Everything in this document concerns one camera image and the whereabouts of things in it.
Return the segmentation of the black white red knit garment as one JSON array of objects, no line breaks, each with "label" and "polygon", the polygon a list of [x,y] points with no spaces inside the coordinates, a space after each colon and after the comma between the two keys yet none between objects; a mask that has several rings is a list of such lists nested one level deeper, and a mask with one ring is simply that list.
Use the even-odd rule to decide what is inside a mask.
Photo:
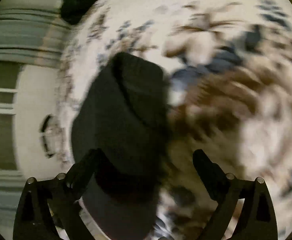
[{"label": "black white red knit garment", "polygon": [[74,160],[91,178],[84,205],[110,239],[150,233],[170,135],[162,68],[116,54],[92,82],[71,129]]}]

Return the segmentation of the striped curtain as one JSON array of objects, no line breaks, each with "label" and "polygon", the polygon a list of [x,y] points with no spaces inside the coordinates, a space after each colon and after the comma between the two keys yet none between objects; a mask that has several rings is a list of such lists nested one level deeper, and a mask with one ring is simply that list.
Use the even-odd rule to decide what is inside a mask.
[{"label": "striped curtain", "polygon": [[57,74],[69,26],[54,10],[0,10],[0,233],[10,239],[27,178],[51,179],[61,164],[53,122]]}]

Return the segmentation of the floral fleece bed blanket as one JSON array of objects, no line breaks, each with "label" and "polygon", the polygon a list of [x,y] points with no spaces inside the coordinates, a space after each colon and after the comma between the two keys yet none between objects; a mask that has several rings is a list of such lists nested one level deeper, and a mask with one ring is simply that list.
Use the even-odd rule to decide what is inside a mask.
[{"label": "floral fleece bed blanket", "polygon": [[70,33],[58,74],[59,156],[101,69],[118,53],[163,71],[171,132],[145,239],[198,239],[218,203],[192,161],[267,184],[278,239],[292,233],[292,4],[289,0],[97,0]]}]

